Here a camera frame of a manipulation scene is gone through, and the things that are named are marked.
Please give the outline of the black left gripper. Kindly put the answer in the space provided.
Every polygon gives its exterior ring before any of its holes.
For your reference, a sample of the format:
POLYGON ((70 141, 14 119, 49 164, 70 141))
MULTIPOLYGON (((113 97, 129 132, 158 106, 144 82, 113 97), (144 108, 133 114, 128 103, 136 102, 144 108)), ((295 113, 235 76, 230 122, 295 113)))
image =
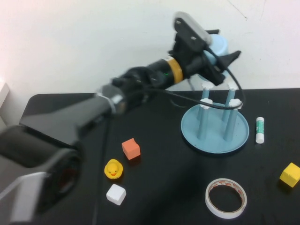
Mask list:
MULTIPOLYGON (((207 30, 208 34, 219 34, 220 30, 207 30)), ((190 47, 184 41, 175 41, 173 49, 169 52, 179 63, 184 78, 199 74, 213 84, 222 84, 223 75, 218 72, 204 51, 208 45, 201 41, 199 49, 190 47)), ((240 56, 241 51, 217 57, 217 67, 219 70, 227 70, 228 67, 240 56)))

